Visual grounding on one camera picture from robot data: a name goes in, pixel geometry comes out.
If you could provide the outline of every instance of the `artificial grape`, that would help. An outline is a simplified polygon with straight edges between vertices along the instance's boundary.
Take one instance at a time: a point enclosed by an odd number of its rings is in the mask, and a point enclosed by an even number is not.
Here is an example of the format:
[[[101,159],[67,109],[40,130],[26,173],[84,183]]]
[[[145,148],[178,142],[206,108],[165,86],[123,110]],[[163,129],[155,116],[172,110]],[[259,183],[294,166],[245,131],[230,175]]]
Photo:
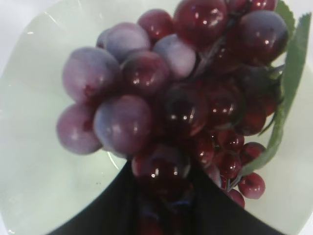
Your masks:
[[[134,23],[119,23],[110,29],[104,47],[120,63],[138,50],[149,50],[150,39],[146,31]]]
[[[152,96],[170,82],[167,64],[156,53],[140,51],[131,54],[122,66],[126,89],[142,96]]]
[[[266,112],[258,101],[249,101],[245,115],[235,125],[236,133],[243,136],[253,136],[260,133],[266,122]]]
[[[196,64],[196,52],[176,34],[168,35],[156,43],[153,51],[168,64],[172,79],[180,81],[188,77]]]
[[[63,69],[63,86],[76,102],[90,102],[111,93],[121,79],[118,62],[105,50],[75,50]]]
[[[190,163],[178,148],[157,142],[135,154],[132,169],[145,190],[173,200],[181,197],[187,186]]]
[[[266,148],[257,142],[246,143],[240,152],[240,161],[242,165],[246,165],[258,158]]]
[[[174,33],[170,14],[162,9],[152,9],[144,13],[137,22],[148,33],[152,44]]]
[[[268,65],[284,51],[287,41],[286,23],[280,15],[268,10],[244,15],[226,37],[233,55],[251,66]]]
[[[190,156],[203,168],[211,164],[214,157],[214,142],[209,133],[201,131],[191,139],[187,139],[184,145]]]
[[[239,206],[242,208],[245,208],[246,203],[244,197],[239,193],[237,190],[232,189],[230,192],[227,193],[227,195],[236,202]]]
[[[235,86],[226,82],[209,82],[204,90],[209,129],[229,129],[239,121],[245,109],[245,101]]]
[[[106,40],[107,40],[107,35],[108,35],[108,32],[110,31],[110,29],[106,29],[104,30],[98,37],[97,39],[97,43],[96,43],[96,47],[98,48],[102,48],[102,49],[105,49],[105,43],[106,43]]]
[[[233,179],[241,169],[239,155],[231,151],[222,151],[214,157],[214,163],[227,179]]]
[[[105,101],[94,118],[94,130],[109,149],[134,154],[149,138],[152,114],[149,105],[136,95]]]
[[[265,191],[265,182],[260,175],[252,173],[243,177],[238,188],[246,198],[259,199]]]
[[[166,134],[177,138],[194,136],[207,120],[205,99],[190,85],[175,84],[168,89],[161,112]]]
[[[222,188],[222,179],[220,175],[220,170],[215,164],[211,164],[204,169],[208,177],[217,185],[217,187]]]
[[[224,0],[184,0],[173,19],[178,36],[198,50],[212,46],[223,34],[227,20]]]
[[[223,149],[233,152],[239,152],[245,143],[245,138],[233,130],[220,131],[217,139]]]
[[[209,69],[214,73],[223,74],[236,70],[240,63],[232,56],[229,50],[222,46],[215,54]]]
[[[87,155],[102,147],[93,131],[94,113],[94,109],[83,104],[74,104],[62,113],[56,130],[65,149],[79,155]]]

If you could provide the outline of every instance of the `purple grape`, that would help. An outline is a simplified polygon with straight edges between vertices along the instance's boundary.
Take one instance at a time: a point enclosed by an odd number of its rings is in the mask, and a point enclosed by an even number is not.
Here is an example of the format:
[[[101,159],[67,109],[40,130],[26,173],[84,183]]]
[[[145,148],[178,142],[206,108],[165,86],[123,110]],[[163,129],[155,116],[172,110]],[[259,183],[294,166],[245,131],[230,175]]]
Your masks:
[[[102,49],[105,48],[105,43],[106,43],[106,41],[107,41],[107,35],[108,35],[109,31],[110,31],[110,29],[108,28],[108,29],[104,30],[104,31],[99,35],[99,37],[98,37],[98,39],[97,39],[97,43],[96,43],[96,46],[97,46],[98,48],[102,48]]]
[[[195,67],[196,52],[176,34],[162,38],[156,43],[153,51],[163,57],[176,81],[186,78]]]
[[[94,109],[83,104],[74,104],[62,113],[56,130],[65,149],[75,154],[87,155],[102,147],[93,131],[94,113]]]
[[[140,51],[127,58],[122,66],[126,89],[142,96],[152,96],[169,84],[170,71],[156,53]]]
[[[90,102],[115,90],[121,79],[118,62],[105,50],[75,50],[63,69],[63,86],[76,102]]]
[[[151,44],[147,32],[139,25],[119,23],[108,32],[104,46],[122,63],[130,53],[149,50]]]
[[[134,154],[149,138],[152,114],[149,105],[136,95],[105,101],[97,110],[94,130],[108,149]]]

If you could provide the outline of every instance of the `red grape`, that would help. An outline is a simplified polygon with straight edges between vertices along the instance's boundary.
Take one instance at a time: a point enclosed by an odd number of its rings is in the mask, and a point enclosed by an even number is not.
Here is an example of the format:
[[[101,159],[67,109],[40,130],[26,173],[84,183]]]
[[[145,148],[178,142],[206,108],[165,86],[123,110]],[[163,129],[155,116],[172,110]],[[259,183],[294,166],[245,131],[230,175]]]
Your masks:
[[[97,137],[109,149],[134,154],[148,140],[152,114],[149,105],[139,96],[125,95],[104,102],[94,118]]]
[[[214,163],[227,179],[233,179],[241,169],[239,155],[231,151],[222,151],[214,157]]]
[[[178,36],[198,50],[210,47],[223,34],[227,20],[224,0],[184,0],[173,19]]]
[[[164,129],[169,136],[190,137],[206,124],[207,105],[201,93],[188,85],[173,85],[163,98]]]
[[[268,65],[286,47],[287,26],[273,11],[253,11],[231,28],[226,41],[227,47],[241,62],[251,66]]]
[[[233,152],[239,152],[245,143],[245,138],[233,130],[220,131],[217,139],[223,149]]]
[[[241,152],[240,152],[240,160],[242,165],[246,165],[254,159],[258,158],[261,153],[263,153],[266,148],[257,142],[249,142],[246,143]]]
[[[65,149],[86,155],[102,147],[93,132],[94,113],[94,109],[83,104],[74,104],[62,113],[57,123],[57,134]]]
[[[84,47],[75,50],[63,69],[63,86],[77,102],[90,102],[111,93],[121,79],[118,62],[105,50]]]
[[[244,200],[244,197],[239,193],[237,190],[232,189],[230,192],[227,193],[227,195],[234,201],[236,202],[239,206],[242,208],[245,208],[246,203]]]
[[[253,136],[260,133],[266,122],[263,106],[257,102],[248,102],[244,117],[235,126],[236,133],[243,136]]]
[[[238,184],[239,191],[249,199],[259,199],[265,191],[265,182],[257,173],[249,174]]]
[[[140,51],[131,54],[122,66],[126,89],[142,96],[152,96],[169,84],[170,71],[156,53]]]
[[[148,33],[152,44],[174,33],[170,14],[162,9],[152,9],[144,13],[137,22]]]

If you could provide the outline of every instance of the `white background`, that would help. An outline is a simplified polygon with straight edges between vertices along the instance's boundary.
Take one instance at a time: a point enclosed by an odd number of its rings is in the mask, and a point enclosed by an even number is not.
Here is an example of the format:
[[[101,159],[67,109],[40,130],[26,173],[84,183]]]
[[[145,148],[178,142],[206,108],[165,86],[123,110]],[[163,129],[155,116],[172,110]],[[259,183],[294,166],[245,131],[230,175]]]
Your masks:
[[[0,0],[0,75],[14,48],[14,44],[22,33],[23,29],[30,21],[46,8],[59,2],[60,0]],[[296,11],[305,12],[309,8],[313,10],[313,4],[310,0],[301,2],[301,6],[296,6]],[[313,38],[309,49],[308,61],[313,68]],[[0,213],[0,235],[12,235],[11,231],[5,228]],[[313,234],[313,215],[305,225],[300,235]]]

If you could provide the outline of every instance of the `white plate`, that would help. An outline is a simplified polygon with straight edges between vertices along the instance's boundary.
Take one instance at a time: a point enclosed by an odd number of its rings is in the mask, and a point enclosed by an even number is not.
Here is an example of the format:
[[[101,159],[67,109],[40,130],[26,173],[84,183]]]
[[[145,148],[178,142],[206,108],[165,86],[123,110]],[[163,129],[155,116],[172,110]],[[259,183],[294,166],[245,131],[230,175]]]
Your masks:
[[[154,7],[173,12],[177,3],[65,0],[25,29],[0,80],[0,211],[8,230],[48,233],[86,207],[124,164],[102,151],[74,156],[56,139],[58,115],[72,102],[61,84],[69,53],[93,46],[97,35],[117,22],[135,22]],[[313,211],[312,77],[306,68],[280,151],[259,171],[266,180],[265,195],[246,202],[249,212],[290,235]]]

